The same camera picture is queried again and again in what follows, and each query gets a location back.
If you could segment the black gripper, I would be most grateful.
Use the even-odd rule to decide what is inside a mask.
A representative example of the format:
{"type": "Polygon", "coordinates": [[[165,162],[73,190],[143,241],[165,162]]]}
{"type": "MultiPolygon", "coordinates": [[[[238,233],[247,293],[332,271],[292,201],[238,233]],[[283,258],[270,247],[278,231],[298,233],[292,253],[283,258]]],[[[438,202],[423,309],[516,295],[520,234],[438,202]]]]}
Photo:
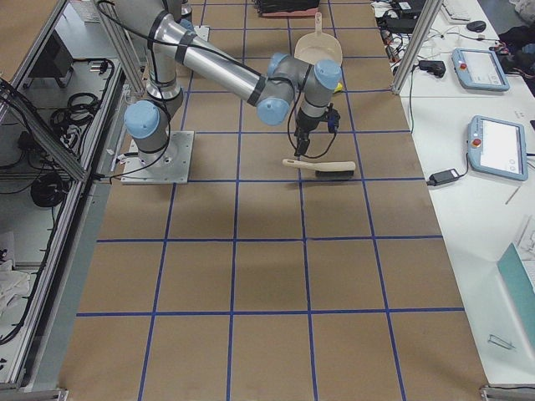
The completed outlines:
{"type": "Polygon", "coordinates": [[[294,136],[297,139],[295,155],[297,157],[306,155],[310,145],[309,134],[317,129],[318,125],[324,122],[328,126],[328,132],[337,134],[339,128],[339,112],[329,104],[319,117],[306,114],[302,108],[299,109],[296,118],[296,129],[294,136]]]}

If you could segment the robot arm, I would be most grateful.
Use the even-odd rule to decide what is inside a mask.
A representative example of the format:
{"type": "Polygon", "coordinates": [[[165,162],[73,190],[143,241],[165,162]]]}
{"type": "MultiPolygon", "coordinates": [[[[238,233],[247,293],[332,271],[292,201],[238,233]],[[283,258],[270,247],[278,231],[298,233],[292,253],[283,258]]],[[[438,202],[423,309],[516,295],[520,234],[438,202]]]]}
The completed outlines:
{"type": "Polygon", "coordinates": [[[168,1],[113,1],[110,13],[104,5],[96,3],[102,17],[144,40],[151,53],[170,60],[172,67],[181,64],[234,93],[256,108],[264,124],[279,125],[298,107],[295,130],[288,135],[295,156],[308,156],[309,135],[319,124],[325,123],[332,135],[338,133],[339,113],[331,99],[341,68],[333,60],[310,64],[276,53],[267,73],[260,74],[181,25],[168,1]]]}

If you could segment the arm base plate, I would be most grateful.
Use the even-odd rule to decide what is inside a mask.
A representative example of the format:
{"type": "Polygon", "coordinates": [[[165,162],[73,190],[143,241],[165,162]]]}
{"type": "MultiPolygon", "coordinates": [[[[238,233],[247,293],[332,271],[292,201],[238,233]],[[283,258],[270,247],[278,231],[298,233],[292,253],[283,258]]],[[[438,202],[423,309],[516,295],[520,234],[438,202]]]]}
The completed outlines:
{"type": "Polygon", "coordinates": [[[120,180],[126,185],[186,184],[194,139],[194,131],[172,130],[167,147],[151,155],[131,140],[129,152],[135,155],[126,159],[120,180]]]}

